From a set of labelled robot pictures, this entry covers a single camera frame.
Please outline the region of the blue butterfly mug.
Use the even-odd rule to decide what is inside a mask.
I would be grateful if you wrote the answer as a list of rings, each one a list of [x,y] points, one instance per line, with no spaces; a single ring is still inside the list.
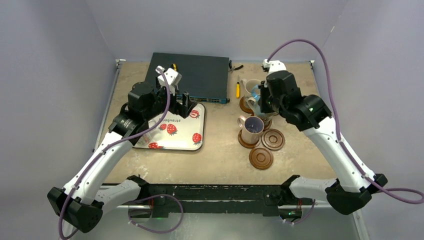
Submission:
[[[271,113],[263,113],[261,112],[261,108],[259,106],[260,100],[260,89],[258,85],[255,85],[251,90],[251,97],[246,100],[247,106],[253,111],[254,116],[259,117],[262,121],[268,122],[272,119],[272,117],[276,116],[275,112]]]

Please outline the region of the cream floral mug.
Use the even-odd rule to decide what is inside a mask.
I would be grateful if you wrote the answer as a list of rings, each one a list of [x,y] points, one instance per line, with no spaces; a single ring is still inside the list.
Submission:
[[[259,89],[260,84],[261,80],[259,79],[242,79],[240,81],[240,86],[244,90],[244,99],[247,100],[251,97],[258,98],[261,93]]]

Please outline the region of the purple interior mug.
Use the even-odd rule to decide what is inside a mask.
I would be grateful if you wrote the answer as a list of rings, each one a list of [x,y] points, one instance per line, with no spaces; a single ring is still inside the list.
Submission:
[[[256,143],[264,131],[264,122],[257,116],[239,116],[237,124],[242,130],[242,139],[249,144]]]

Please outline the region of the wooden coaster front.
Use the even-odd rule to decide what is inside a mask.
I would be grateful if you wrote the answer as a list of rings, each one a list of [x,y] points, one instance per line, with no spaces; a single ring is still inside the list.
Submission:
[[[250,164],[258,170],[267,170],[274,162],[273,154],[270,150],[264,147],[253,148],[249,152],[248,159]]]

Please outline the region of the orange interior mug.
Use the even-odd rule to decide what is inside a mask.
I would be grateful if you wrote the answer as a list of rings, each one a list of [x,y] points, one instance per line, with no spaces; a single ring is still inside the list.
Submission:
[[[156,121],[156,120],[154,120],[154,119],[150,120],[150,121],[148,122],[148,128],[149,128],[149,129],[150,129],[150,128],[152,128],[152,127],[153,127],[156,123],[157,123],[157,121]],[[138,140],[138,142],[137,142],[136,146],[137,146],[137,147],[139,147],[139,146],[145,146],[145,145],[148,145],[148,144],[151,142],[151,140],[153,139],[153,136],[154,136],[155,134],[156,134],[156,133],[155,133],[155,129],[152,129],[152,130],[150,130],[149,132],[145,133],[144,135],[142,135],[142,136],[139,138],[139,140]]]

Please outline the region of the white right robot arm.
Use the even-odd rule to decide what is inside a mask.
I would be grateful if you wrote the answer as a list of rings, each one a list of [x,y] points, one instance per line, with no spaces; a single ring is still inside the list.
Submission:
[[[352,163],[336,135],[336,121],[326,103],[317,95],[302,95],[295,76],[280,70],[269,73],[259,85],[259,106],[264,113],[277,113],[307,136],[336,174],[332,179],[311,179],[293,175],[281,185],[280,196],[288,204],[301,198],[328,202],[343,215],[363,208],[388,180],[363,162]]]

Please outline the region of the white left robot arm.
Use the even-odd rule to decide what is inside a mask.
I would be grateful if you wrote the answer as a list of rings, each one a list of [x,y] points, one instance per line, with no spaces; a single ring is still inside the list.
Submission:
[[[65,186],[53,187],[47,194],[59,218],[59,237],[67,240],[77,232],[90,232],[105,213],[121,204],[135,202],[142,205],[154,199],[149,191],[150,185],[138,176],[130,176],[105,191],[101,186],[121,158],[140,138],[160,125],[167,114],[187,118],[195,106],[196,102],[187,92],[178,100],[174,83],[162,83],[156,87],[147,82],[134,84],[127,102],[90,159]],[[152,119],[156,119],[156,125],[150,125]]]

